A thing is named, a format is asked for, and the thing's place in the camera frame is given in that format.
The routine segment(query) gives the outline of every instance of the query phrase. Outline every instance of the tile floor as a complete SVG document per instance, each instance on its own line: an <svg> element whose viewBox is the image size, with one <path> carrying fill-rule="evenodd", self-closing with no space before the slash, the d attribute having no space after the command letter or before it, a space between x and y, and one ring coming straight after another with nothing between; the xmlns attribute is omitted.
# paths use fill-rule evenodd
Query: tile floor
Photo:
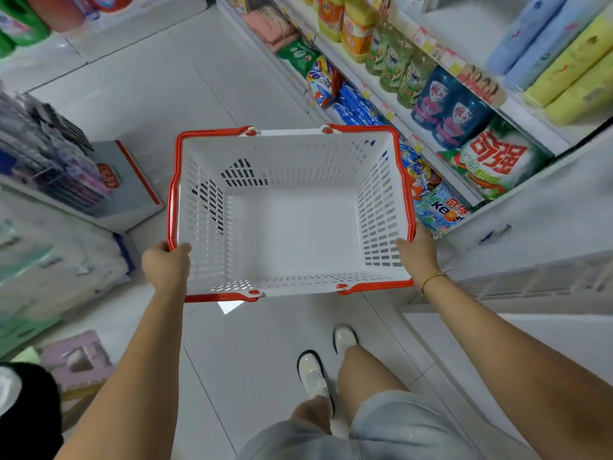
<svg viewBox="0 0 613 460"><path fill-rule="evenodd" d="M173 142L181 131L244 124L314 127L313 118L280 93L256 54L212 7L34 94L53 103L93 140L123 140L165 195ZM140 251L163 239L164 214L131 235ZM50 339L96 329L117 361L152 293L137 275ZM196 303L186 305L184 316L175 460L233 459L250 437L287 418L305 398L295 371L304 349L317 350L335 379L340 361L331 336L337 322L353 325L364 346L412 391L447 412L469 441L462 420L472 416L472 428L479 423L385 293L261 299L228 314L217 303ZM333 430L347 435L342 417Z"/></svg>

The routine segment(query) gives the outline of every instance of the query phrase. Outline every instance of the person's right hand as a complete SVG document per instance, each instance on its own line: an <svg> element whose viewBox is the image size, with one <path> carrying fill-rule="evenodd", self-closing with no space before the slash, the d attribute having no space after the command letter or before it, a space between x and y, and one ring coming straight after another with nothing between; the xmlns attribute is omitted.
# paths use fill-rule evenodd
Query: person's right hand
<svg viewBox="0 0 613 460"><path fill-rule="evenodd" d="M185 288L189 276L191 245L182 243L170 251L168 243L160 242L143 254L143 271L157 291Z"/></svg>
<svg viewBox="0 0 613 460"><path fill-rule="evenodd" d="M400 251L402 266L411 275L417 287L420 287L433 274L441 272L436 260L434 239L423 224L417 223L413 242L398 238L396 239L396 246Z"/></svg>

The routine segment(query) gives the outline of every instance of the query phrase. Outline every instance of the gold beaded bracelet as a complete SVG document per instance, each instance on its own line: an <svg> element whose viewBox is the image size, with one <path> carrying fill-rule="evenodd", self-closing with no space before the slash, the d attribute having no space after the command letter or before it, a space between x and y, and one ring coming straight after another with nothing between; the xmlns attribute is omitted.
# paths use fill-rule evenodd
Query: gold beaded bracelet
<svg viewBox="0 0 613 460"><path fill-rule="evenodd" d="M436 274L433 274L432 276L430 276L429 278L427 278L427 279L426 279L424 282L422 282L422 286L421 286L421 289L420 289L420 293L422 294L422 297L425 297L425 295L424 295L424 286L425 286L426 282L428 282L429 280L431 280L432 278L435 278L435 277L437 277L437 276L445 276L446 278L448 278L448 279L449 279L449 276L447 276L447 275L445 274L445 273L447 273L447 272L449 272L449 271L451 271L451 270L450 270L450 269L448 269L448 270L443 271L443 272L441 272L441 273L436 273Z"/></svg>

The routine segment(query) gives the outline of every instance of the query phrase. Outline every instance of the forearm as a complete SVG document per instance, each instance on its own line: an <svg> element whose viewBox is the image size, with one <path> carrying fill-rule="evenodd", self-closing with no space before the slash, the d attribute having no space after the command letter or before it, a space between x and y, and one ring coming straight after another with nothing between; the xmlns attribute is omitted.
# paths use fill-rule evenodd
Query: forearm
<svg viewBox="0 0 613 460"><path fill-rule="evenodd" d="M445 277L431 279L424 293L502 410L543 458L596 459L605 458L605 449L610 453L611 386Z"/></svg>
<svg viewBox="0 0 613 460"><path fill-rule="evenodd" d="M185 287L157 291L59 460L168 460L177 422Z"/></svg>

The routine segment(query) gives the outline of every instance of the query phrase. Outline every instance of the white shoe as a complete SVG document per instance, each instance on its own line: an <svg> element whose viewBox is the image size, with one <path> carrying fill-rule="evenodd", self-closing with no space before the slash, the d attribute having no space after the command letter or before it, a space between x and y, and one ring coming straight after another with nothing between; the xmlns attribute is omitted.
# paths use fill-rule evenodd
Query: white shoe
<svg viewBox="0 0 613 460"><path fill-rule="evenodd" d="M334 351L344 357L345 350L358 345L357 334L350 325L336 325L332 332L332 345Z"/></svg>
<svg viewBox="0 0 613 460"><path fill-rule="evenodd" d="M305 350L298 357L298 376L305 387L309 399L323 395L330 401L330 418L334 417L336 408L328 391L328 384L324 378L324 366L315 350Z"/></svg>

